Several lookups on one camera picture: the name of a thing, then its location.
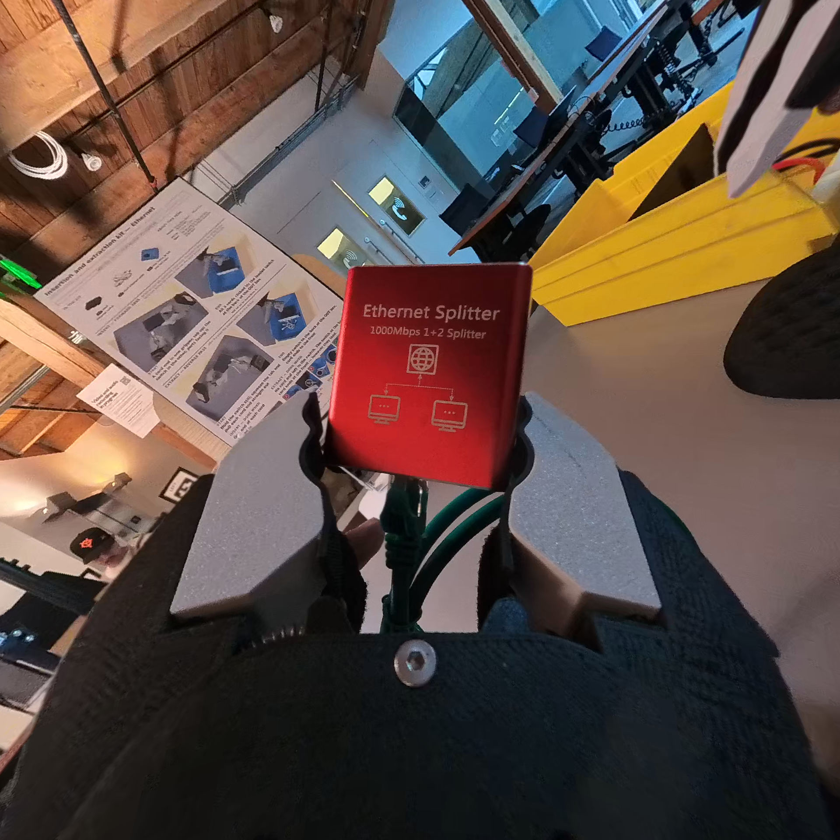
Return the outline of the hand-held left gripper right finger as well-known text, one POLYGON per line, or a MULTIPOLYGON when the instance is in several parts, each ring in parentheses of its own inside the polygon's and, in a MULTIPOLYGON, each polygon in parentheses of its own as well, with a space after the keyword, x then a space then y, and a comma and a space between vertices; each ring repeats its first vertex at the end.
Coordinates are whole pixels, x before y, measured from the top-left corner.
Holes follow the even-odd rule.
POLYGON ((531 627, 587 613, 658 619, 661 601, 615 459, 536 392, 521 398, 524 467, 507 496, 511 588, 531 627))

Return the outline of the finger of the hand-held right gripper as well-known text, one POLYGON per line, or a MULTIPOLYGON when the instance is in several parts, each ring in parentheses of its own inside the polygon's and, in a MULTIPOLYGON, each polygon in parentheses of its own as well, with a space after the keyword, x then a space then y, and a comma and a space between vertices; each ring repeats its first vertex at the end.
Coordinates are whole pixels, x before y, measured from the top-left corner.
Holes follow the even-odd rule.
POLYGON ((762 2, 728 99, 728 196, 767 172, 814 110, 838 110, 839 2, 762 2))
POLYGON ((796 27, 797 2, 762 2, 755 18, 715 142, 715 174, 723 175, 742 142, 736 169, 751 175, 769 167, 797 133, 797 111, 767 98, 796 27))

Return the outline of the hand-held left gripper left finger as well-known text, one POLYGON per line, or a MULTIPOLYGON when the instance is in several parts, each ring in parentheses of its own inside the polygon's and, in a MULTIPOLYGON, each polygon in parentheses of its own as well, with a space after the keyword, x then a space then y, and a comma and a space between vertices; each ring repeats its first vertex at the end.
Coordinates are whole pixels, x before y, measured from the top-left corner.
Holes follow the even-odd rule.
POLYGON ((319 555, 335 525, 321 435, 317 393, 298 392, 231 448, 175 589, 174 619, 307 618, 327 584, 319 555))

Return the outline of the yellow storage bin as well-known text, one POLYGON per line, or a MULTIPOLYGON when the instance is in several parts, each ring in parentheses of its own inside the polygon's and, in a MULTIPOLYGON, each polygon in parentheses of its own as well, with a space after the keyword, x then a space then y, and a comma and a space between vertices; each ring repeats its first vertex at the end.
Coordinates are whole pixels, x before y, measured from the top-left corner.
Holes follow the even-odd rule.
POLYGON ((530 260, 532 297, 566 326, 770 279, 829 246, 838 204, 819 203, 818 141, 838 115, 812 115, 771 170, 739 198, 724 176, 629 220, 702 123, 718 137, 732 83, 594 181, 530 260))

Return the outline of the red ethernet splitter box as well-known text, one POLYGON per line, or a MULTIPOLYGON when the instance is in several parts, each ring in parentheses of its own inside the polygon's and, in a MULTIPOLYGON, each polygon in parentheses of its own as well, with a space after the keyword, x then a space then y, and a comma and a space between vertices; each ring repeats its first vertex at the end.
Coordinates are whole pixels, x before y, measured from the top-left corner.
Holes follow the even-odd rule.
POLYGON ((531 301, 518 262, 352 268, 328 462, 504 490, 531 301))

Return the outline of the grey desk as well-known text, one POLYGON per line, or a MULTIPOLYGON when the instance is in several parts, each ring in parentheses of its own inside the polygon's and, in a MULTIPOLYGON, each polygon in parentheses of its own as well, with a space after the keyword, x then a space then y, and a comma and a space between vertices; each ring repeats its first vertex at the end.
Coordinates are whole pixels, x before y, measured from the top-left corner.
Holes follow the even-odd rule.
POLYGON ((566 327, 530 318, 522 386, 667 503, 780 651, 838 793, 838 401, 740 391, 722 366, 766 281, 566 327))

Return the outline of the wooden office desk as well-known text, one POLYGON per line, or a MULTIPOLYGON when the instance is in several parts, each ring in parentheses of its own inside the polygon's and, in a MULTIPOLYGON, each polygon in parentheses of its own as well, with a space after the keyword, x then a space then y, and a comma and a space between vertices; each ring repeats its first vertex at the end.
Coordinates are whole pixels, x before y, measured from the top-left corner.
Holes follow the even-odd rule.
POLYGON ((519 199, 526 186, 544 168, 548 168, 549 172, 554 169, 554 158, 560 154, 567 139, 574 137, 588 108, 595 100, 604 95, 607 88, 616 81, 624 67, 643 46, 646 38, 651 35, 658 21, 667 11, 668 2, 666 1, 657 2, 647 10, 645 15, 637 22, 635 28, 614 49, 609 56, 609 60, 602 63, 583 92, 567 108, 567 120, 563 126, 558 129, 556 134, 551 136, 545 148, 532 158, 528 166, 517 174, 505 189, 486 206, 482 215, 478 216, 457 244, 449 250, 449 256, 454 256, 461 249, 474 248, 476 246, 475 242, 482 236, 483 231, 493 225, 496 219, 519 199))

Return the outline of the black bin divider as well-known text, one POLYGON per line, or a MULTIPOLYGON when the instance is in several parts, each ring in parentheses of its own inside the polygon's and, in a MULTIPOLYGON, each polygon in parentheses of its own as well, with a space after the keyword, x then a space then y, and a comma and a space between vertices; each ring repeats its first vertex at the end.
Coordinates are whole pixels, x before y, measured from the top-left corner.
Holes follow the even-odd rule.
POLYGON ((629 217, 633 221, 682 196, 714 176, 713 139, 703 122, 629 217))

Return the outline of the black cap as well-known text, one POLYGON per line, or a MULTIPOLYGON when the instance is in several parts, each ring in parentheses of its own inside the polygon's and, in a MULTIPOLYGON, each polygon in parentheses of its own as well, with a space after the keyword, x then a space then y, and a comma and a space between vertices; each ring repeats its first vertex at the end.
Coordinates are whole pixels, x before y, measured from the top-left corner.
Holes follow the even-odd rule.
POLYGON ((80 532, 70 542, 70 552, 85 565, 99 562, 117 547, 113 535, 98 527, 80 532))

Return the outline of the white paper notice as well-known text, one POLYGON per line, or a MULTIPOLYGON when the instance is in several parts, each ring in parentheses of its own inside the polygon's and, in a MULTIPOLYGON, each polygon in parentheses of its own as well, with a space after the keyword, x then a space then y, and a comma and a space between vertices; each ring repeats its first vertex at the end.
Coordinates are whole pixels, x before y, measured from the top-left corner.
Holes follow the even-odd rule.
POLYGON ((108 365, 77 398, 138 438, 146 438, 161 419, 149 386, 116 364, 108 365))

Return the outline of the black dimpled wrist pad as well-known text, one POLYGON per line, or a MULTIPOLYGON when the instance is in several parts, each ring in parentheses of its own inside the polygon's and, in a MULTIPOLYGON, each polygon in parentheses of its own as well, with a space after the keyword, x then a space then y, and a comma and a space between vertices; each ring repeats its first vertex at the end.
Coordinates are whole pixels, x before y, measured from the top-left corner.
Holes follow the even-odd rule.
POLYGON ((723 369, 756 396, 839 398, 839 244, 769 280, 746 307, 723 352, 723 369))

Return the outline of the instruction board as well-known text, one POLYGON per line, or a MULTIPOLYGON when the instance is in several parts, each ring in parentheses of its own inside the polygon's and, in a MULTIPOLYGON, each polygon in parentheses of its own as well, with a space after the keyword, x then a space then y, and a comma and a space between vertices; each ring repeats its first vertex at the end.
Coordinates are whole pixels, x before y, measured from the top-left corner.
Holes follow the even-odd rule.
POLYGON ((328 414, 341 298, 183 180, 35 299, 226 445, 299 393, 328 414))

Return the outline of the glass booth door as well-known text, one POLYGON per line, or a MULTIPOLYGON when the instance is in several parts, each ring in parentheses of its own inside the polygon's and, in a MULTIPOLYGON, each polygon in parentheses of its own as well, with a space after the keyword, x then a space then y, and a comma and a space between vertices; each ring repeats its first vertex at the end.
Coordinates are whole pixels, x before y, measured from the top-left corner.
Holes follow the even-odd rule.
POLYGON ((367 252, 341 227, 334 227, 317 246, 318 252, 344 275, 354 267, 369 265, 367 252))

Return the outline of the black office chair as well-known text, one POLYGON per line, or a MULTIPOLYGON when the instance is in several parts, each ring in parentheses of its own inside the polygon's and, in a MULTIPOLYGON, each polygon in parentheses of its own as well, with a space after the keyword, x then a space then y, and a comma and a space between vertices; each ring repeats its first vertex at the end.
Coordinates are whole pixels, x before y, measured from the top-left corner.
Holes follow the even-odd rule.
POLYGON ((459 237, 455 250, 472 249, 481 263, 528 261, 538 247, 540 232, 548 223, 548 203, 527 211, 514 199, 498 212, 490 209, 488 196, 467 184, 438 216, 459 237))

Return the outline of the wooden post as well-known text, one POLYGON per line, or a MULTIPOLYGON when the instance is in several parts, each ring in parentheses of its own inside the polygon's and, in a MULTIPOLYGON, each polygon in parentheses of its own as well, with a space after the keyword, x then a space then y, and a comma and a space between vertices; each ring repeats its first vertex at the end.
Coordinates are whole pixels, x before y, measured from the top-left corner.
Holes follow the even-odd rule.
POLYGON ((536 108, 550 115, 562 101, 563 93, 502 2, 463 4, 498 52, 508 73, 519 81, 536 108))

